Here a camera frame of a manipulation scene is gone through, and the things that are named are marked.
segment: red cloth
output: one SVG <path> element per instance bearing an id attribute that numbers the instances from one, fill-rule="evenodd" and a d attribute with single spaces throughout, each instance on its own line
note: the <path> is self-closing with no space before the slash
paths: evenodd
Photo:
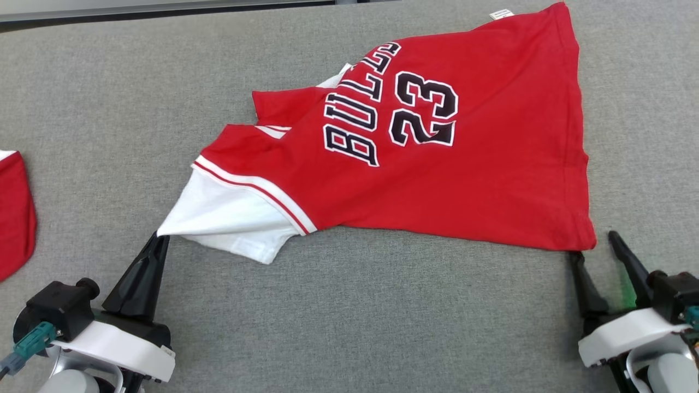
<path id="1" fill-rule="evenodd" d="M 255 93 L 269 127 L 229 125 L 195 164 L 259 190 L 305 233 L 587 250 L 578 52 L 564 3 L 386 43 L 337 87 Z"/>
<path id="2" fill-rule="evenodd" d="M 36 212 L 19 152 L 0 159 L 0 281 L 34 253 Z"/>

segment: gray fabric surface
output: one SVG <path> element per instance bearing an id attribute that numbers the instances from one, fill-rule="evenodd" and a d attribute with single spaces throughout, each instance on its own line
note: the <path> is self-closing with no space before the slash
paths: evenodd
<path id="1" fill-rule="evenodd" d="M 87 276 L 101 301 L 250 91 L 312 85 L 394 38 L 468 30 L 552 0 L 395 1 L 0 34 L 0 148 L 26 160 L 31 261 L 0 283 L 0 353 L 23 303 Z M 600 291 L 622 303 L 616 229 L 649 269 L 699 273 L 699 14 L 691 0 L 568 2 L 581 45 Z M 177 368 L 149 392 L 614 392 L 577 356 L 560 252 L 398 231 L 293 238 L 264 266 L 171 241 L 157 319 Z M 33 359 L 0 392 L 34 392 Z"/>

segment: folded fabric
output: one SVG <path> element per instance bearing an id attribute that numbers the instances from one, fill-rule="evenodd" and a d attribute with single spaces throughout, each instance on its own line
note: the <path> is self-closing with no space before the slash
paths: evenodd
<path id="1" fill-rule="evenodd" d="M 34 252 L 36 213 L 22 155 L 0 150 L 0 281 Z"/>
<path id="2" fill-rule="evenodd" d="M 201 152 L 158 234 L 263 263 L 336 225 L 592 248 L 578 52 L 556 3 L 385 43 L 325 85 L 256 92 L 258 125 Z"/>

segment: white side panel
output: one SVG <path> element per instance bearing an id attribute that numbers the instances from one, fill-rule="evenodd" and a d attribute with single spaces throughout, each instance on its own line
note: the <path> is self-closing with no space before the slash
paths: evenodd
<path id="1" fill-rule="evenodd" d="M 318 230 L 303 209 L 284 190 L 271 181 L 259 176 L 240 176 L 226 172 L 202 155 L 197 157 L 192 164 L 193 169 L 198 169 L 197 167 L 203 169 L 203 173 L 207 176 L 210 175 L 210 178 L 220 185 L 242 187 L 244 190 L 254 192 L 262 197 L 296 227 L 298 234 L 304 235 Z"/>
<path id="2" fill-rule="evenodd" d="M 270 264 L 297 228 L 248 187 L 212 178 L 195 167 L 158 236 L 181 235 L 208 247 Z"/>

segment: teal connector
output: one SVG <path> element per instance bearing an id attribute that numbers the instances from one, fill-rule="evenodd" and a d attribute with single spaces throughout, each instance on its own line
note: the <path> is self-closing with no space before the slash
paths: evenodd
<path id="1" fill-rule="evenodd" d="M 27 364 L 27 360 L 46 349 L 56 336 L 56 327 L 48 322 L 40 323 L 15 344 L 12 353 L 0 360 L 0 380 L 5 375 L 14 376 L 19 373 Z"/>
<path id="2" fill-rule="evenodd" d="M 684 320 L 691 325 L 694 330 L 699 330 L 699 306 L 687 307 L 684 311 Z"/>
<path id="3" fill-rule="evenodd" d="M 56 328 L 49 322 L 42 322 L 29 332 L 13 348 L 15 353 L 29 360 L 30 357 L 43 351 L 56 339 Z"/>

